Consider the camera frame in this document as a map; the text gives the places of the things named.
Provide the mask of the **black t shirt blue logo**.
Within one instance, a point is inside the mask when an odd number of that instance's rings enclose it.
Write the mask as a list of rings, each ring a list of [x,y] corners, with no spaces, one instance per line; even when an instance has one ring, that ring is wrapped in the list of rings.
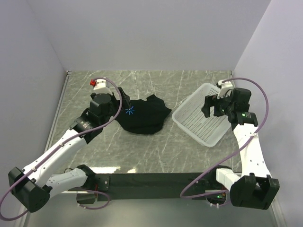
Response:
[[[171,109],[154,94],[146,100],[131,100],[131,107],[121,110],[116,121],[127,132],[139,135],[153,135],[162,130]]]

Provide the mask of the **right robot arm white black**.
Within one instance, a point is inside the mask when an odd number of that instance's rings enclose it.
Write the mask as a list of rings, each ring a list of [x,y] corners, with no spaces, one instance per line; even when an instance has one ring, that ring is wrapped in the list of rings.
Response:
[[[230,200],[235,207],[267,210],[279,188],[279,180],[272,178],[260,146],[257,117],[249,111],[251,92],[244,88],[229,89],[225,94],[205,97],[202,112],[206,118],[211,115],[227,116],[232,131],[241,149],[241,176],[231,169],[218,168],[208,176],[208,184],[214,189],[223,185],[230,192]]]

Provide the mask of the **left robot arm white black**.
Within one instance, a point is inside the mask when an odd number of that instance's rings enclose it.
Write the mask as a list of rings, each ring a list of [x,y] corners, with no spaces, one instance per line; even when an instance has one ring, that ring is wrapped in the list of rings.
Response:
[[[69,129],[49,150],[23,169],[9,172],[11,194],[33,213],[41,209],[51,197],[63,191],[82,188],[94,189],[96,174],[86,165],[80,165],[69,173],[54,172],[71,154],[76,153],[97,137],[110,124],[122,108],[129,108],[130,97],[118,87],[119,100],[112,93],[92,93],[89,107],[85,109]]]

